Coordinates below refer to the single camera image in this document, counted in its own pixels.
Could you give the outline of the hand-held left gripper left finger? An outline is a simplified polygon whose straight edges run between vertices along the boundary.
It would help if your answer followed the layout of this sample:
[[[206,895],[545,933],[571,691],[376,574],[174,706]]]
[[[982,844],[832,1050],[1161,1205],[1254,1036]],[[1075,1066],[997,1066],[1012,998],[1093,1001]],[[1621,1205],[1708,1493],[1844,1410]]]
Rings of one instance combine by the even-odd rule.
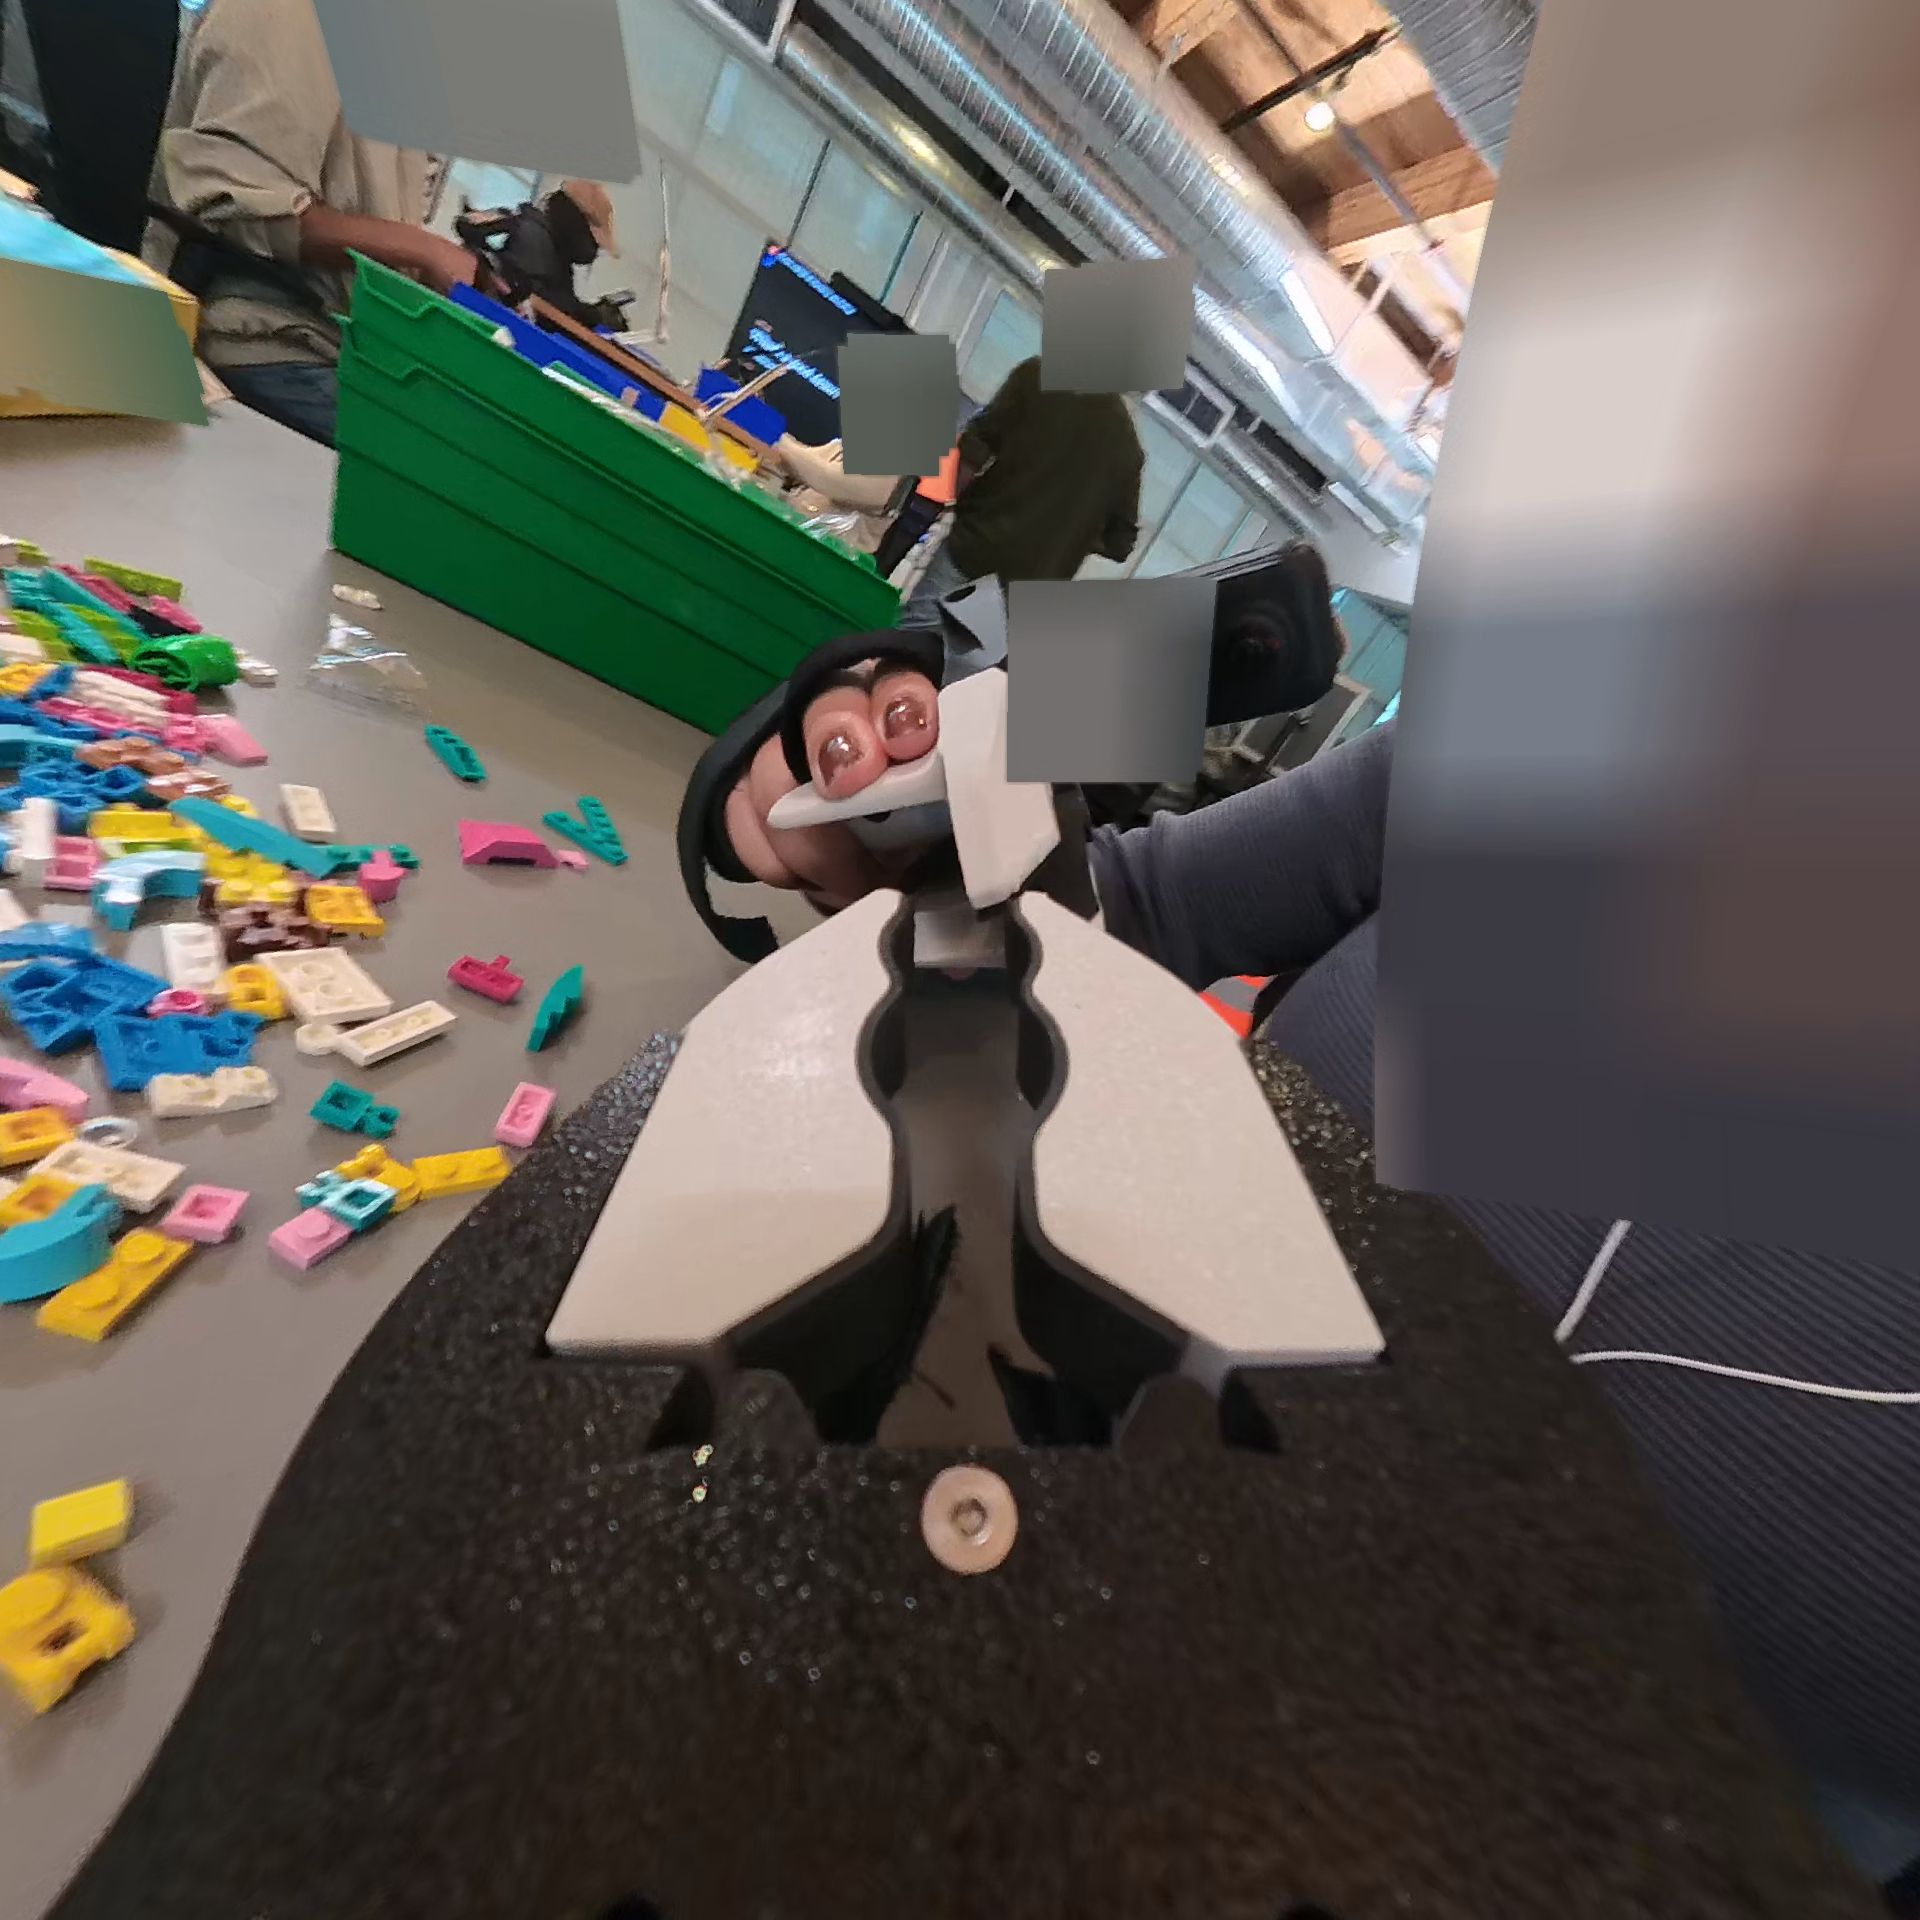
[[[804,1286],[873,1251],[896,1127],[859,1041],[896,998],[903,891],[869,891],[733,980],[676,1043],[563,1286],[563,1358],[736,1358]]]

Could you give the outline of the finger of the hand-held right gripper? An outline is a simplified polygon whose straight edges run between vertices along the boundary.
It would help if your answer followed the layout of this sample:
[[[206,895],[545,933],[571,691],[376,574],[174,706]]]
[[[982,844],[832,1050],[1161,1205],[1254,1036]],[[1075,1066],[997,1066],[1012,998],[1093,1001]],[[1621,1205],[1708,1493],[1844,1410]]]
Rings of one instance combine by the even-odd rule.
[[[1064,909],[1103,909],[1086,788],[1006,777],[1006,690],[1012,677],[1003,667],[941,690],[936,759],[963,895],[973,909],[1006,909],[1024,891],[1045,891]]]
[[[907,810],[944,801],[944,752],[928,749],[907,762],[887,762],[869,788],[832,800],[812,779],[800,779],[783,801],[769,801],[769,829],[820,829],[845,821],[887,821]]]

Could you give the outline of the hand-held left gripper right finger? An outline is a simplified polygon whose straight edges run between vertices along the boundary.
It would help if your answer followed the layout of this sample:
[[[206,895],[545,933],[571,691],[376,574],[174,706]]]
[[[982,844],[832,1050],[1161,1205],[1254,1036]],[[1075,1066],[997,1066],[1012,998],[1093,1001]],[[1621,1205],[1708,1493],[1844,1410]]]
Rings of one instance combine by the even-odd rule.
[[[1027,891],[1024,1343],[1052,1363],[1376,1363],[1388,1337],[1231,1026]]]

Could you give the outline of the pile of lego bricks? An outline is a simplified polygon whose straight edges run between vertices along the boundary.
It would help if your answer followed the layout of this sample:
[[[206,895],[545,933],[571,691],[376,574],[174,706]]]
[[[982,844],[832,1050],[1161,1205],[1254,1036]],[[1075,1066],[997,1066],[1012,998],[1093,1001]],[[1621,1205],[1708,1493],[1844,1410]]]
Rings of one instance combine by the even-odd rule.
[[[358,948],[388,942],[416,854],[339,844],[321,788],[262,816],[230,769],[262,740],[230,690],[278,667],[230,647],[167,574],[58,559],[7,539],[7,1308],[106,1343],[247,1193],[139,1149],[150,1123],[270,1109],[260,1062],[388,1066],[458,1008],[398,1001]]]

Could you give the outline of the person's right forearm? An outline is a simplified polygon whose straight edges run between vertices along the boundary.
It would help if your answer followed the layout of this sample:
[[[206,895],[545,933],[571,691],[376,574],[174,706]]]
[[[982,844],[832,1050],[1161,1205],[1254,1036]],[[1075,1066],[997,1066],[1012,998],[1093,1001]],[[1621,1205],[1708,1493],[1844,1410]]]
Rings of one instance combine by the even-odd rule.
[[[1282,1008],[1376,1008],[1376,915],[1399,724],[1382,719],[1308,762],[1197,816],[1087,835],[1103,923],[1181,985],[1294,976]]]

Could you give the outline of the yellow lego plate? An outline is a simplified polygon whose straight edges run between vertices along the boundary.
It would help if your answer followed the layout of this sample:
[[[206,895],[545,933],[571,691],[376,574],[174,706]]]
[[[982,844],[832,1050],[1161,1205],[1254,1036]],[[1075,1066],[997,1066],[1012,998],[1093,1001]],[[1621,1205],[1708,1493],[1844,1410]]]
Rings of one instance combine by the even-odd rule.
[[[76,1487],[65,1497],[31,1503],[28,1568],[62,1568],[127,1545],[135,1535],[135,1478]]]

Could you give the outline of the yellow lego brick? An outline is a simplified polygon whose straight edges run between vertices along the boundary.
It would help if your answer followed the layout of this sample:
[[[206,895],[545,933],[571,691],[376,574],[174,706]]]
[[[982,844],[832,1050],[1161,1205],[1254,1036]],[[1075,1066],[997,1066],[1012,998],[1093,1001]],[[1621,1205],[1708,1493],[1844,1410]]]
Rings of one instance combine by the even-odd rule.
[[[62,1708],[90,1665],[115,1660],[135,1633],[135,1605],[85,1560],[28,1568],[0,1588],[0,1671],[31,1716]]]

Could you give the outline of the yellow lego box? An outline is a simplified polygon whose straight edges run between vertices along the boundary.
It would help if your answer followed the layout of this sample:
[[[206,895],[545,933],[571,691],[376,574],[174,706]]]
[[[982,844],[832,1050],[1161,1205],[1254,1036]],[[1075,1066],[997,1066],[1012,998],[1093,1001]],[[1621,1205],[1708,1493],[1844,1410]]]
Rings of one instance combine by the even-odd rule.
[[[206,421],[196,297],[0,197],[0,417]]]

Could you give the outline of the person's right hand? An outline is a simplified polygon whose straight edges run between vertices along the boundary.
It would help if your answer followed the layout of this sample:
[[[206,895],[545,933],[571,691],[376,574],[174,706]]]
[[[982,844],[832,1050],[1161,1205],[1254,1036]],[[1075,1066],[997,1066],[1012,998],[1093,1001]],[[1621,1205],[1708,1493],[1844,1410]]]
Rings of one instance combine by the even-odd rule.
[[[873,788],[894,762],[916,762],[941,740],[941,691],[907,667],[865,662],[804,711],[807,788],[832,801]],[[812,904],[812,915],[841,915],[865,891],[896,883],[936,844],[936,816],[922,816],[907,844],[869,849],[845,821],[774,829],[769,810],[800,788],[783,739],[752,749],[752,762],[729,791],[729,849],[736,861]]]

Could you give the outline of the stack of green plastic bins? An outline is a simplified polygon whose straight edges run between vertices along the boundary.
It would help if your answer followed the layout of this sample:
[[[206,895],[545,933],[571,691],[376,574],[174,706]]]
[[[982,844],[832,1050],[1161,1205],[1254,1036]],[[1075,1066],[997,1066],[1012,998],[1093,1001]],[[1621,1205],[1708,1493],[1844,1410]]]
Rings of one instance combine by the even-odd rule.
[[[332,546],[699,730],[896,623],[869,556],[388,265],[339,317]]]

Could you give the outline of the dark computer monitor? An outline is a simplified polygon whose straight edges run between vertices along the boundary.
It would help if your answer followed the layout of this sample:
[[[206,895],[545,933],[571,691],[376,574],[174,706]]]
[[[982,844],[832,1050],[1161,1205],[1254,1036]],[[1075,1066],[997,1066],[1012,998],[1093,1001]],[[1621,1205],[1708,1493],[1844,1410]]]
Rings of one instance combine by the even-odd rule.
[[[783,414],[783,430],[804,445],[841,437],[834,352],[845,335],[907,335],[907,317],[873,302],[852,275],[820,275],[804,255],[769,240],[752,265],[719,366],[761,392]]]

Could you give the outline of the clear plastic bag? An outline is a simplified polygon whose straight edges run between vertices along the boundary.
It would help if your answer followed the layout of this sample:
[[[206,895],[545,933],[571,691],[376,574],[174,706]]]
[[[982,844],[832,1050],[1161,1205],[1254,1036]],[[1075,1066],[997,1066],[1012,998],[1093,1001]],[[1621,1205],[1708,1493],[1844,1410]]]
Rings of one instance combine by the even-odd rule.
[[[308,691],[358,706],[358,711],[401,711],[425,719],[425,673],[405,647],[376,639],[365,623],[332,608],[323,645],[305,673]]]

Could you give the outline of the person's navy striped clothing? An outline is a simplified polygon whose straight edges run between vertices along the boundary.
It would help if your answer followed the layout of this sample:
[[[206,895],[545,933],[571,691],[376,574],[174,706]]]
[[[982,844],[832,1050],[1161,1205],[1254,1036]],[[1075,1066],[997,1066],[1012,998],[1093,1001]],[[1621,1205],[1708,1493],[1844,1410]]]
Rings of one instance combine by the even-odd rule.
[[[1837,1846],[1917,1914],[1917,1270],[1454,1197],[1607,1395]]]

